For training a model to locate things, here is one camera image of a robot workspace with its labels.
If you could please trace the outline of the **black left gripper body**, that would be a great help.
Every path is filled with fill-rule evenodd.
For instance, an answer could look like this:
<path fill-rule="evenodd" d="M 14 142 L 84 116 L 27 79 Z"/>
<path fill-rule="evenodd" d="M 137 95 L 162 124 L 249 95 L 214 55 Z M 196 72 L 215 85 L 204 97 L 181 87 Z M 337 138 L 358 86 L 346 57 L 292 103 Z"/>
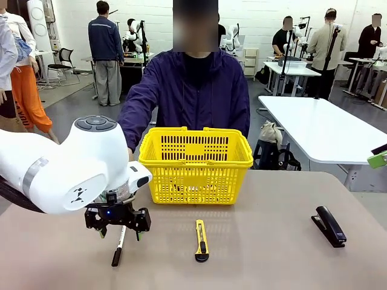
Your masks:
<path fill-rule="evenodd" d="M 151 228 L 151 217 L 147 208 L 134 210 L 131 202 L 96 203 L 86 207 L 85 224 L 87 228 L 98 231 L 105 230 L 108 225 L 121 225 L 136 232 L 147 232 Z"/>

